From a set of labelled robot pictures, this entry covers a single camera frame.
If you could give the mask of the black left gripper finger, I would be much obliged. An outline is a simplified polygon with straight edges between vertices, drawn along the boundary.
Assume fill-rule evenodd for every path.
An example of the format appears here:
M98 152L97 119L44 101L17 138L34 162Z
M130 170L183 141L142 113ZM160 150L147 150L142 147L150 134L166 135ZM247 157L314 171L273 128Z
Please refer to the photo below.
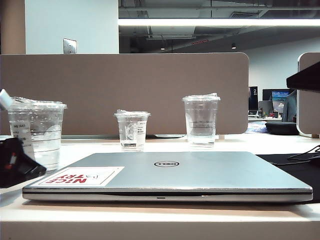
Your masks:
M19 183L38 178L47 169L29 157L18 138L0 141L0 187L9 188Z

